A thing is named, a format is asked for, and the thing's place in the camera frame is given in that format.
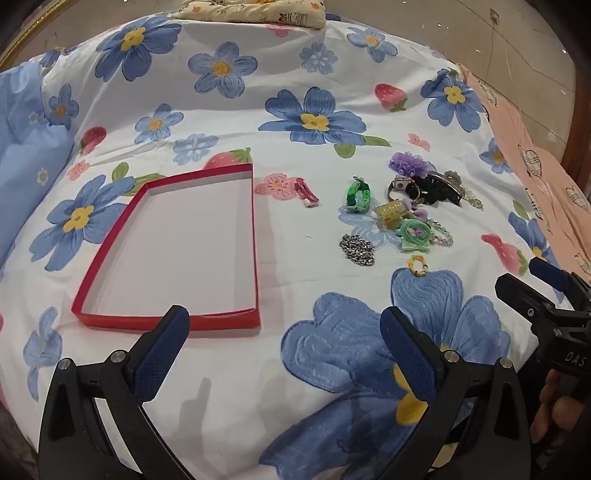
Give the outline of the person's right hand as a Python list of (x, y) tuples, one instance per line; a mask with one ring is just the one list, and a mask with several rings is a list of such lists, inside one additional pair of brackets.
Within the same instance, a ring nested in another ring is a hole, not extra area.
[(584, 404), (578, 400), (569, 396), (558, 397), (561, 377), (561, 373), (554, 369), (551, 369), (546, 377), (539, 396), (541, 405), (530, 428), (534, 444), (544, 438), (552, 425), (567, 432), (572, 431), (584, 411)]

